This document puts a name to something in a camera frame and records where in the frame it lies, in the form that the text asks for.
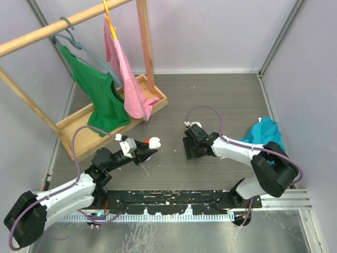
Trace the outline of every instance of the gray clothes hanger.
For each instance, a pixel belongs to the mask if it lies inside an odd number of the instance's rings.
[[[61,20],[64,20],[68,23],[68,25],[71,27],[71,29],[74,29],[74,26],[73,24],[66,18],[66,17],[61,17],[60,18]],[[77,42],[75,41],[75,38],[73,36],[73,34],[68,30],[66,29],[66,31],[69,33],[70,35],[70,38],[63,35],[63,34],[55,34],[52,36],[52,41],[54,43],[54,45],[56,44],[56,42],[60,43],[60,41],[56,38],[57,37],[61,37],[61,38],[64,38],[66,40],[68,40],[70,42],[70,44],[78,49],[78,50],[84,50],[85,52],[87,52],[92,58],[94,58],[95,60],[97,60],[108,72],[109,74],[112,76],[113,80],[118,84],[119,87],[123,88],[123,83],[122,81],[116,76],[116,74],[113,72],[113,70],[107,66],[107,64],[105,62],[103,62],[96,54],[94,54],[92,51],[90,51],[88,48],[86,48],[85,46],[83,46],[80,42]],[[96,67],[94,67],[93,65],[91,65],[89,62],[87,62],[86,60],[80,58],[79,56],[73,54],[73,53],[70,53],[72,56],[76,57],[77,59],[79,59],[80,61],[84,62],[85,64],[89,65],[90,67],[92,67],[93,69],[96,69],[98,70]]]

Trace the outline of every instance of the white wall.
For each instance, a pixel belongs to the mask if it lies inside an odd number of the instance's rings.
[[[265,75],[286,149],[304,169],[330,252],[337,248],[337,2],[310,0]]]
[[[101,2],[37,0],[50,23]],[[258,71],[294,2],[147,0],[154,71]],[[136,2],[112,10],[111,19],[133,71],[143,72]],[[105,58],[103,16],[76,25],[74,34],[77,40]]]
[[[0,44],[39,28],[25,1],[0,8]],[[60,120],[71,77],[48,40],[0,58],[0,65],[55,121]],[[27,190],[40,190],[56,134],[0,80],[0,221]],[[0,224],[0,252],[9,252]]]

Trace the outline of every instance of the wooden pole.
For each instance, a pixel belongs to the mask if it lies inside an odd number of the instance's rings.
[[[108,9],[113,9],[130,1],[131,0],[109,0],[106,3]],[[89,20],[90,18],[96,17],[102,13],[105,13],[105,7],[103,3],[98,4],[89,9],[86,9],[85,11],[79,12],[73,16],[70,16],[68,17],[68,20],[73,25],[77,25],[86,20]],[[53,24],[37,29],[31,33],[27,33],[26,35],[23,35],[19,38],[8,41],[0,45],[0,57],[13,53],[23,47],[38,42],[44,38],[50,37],[55,33],[59,33],[63,30],[66,30],[67,28],[69,28],[67,22],[64,20],[60,20]]]
[[[63,131],[45,114],[44,111],[31,99],[28,94],[7,74],[7,72],[0,66],[0,79],[4,81],[9,88],[11,88],[16,95],[19,96],[32,110],[35,112],[47,125],[57,133],[62,141],[70,142],[65,137]]]
[[[136,0],[136,1],[137,1],[139,27],[141,30],[147,85],[150,91],[153,94],[155,94],[150,28],[148,26],[148,19],[147,19],[147,4],[146,0]]]

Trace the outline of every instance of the blue cloth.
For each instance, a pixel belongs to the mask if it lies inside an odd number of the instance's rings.
[[[246,138],[240,141],[251,144],[267,144],[270,141],[276,142],[285,151],[281,133],[277,123],[269,117],[263,117],[261,122],[256,123],[248,132]]]

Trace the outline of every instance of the pink cloth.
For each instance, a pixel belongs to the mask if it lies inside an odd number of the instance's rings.
[[[118,40],[114,40],[109,25],[104,18],[104,40],[106,47],[106,60],[111,61],[115,74],[121,77],[124,84],[124,109],[135,119],[143,118],[148,121],[153,105],[159,98],[146,99],[145,95],[131,71],[130,64]]]

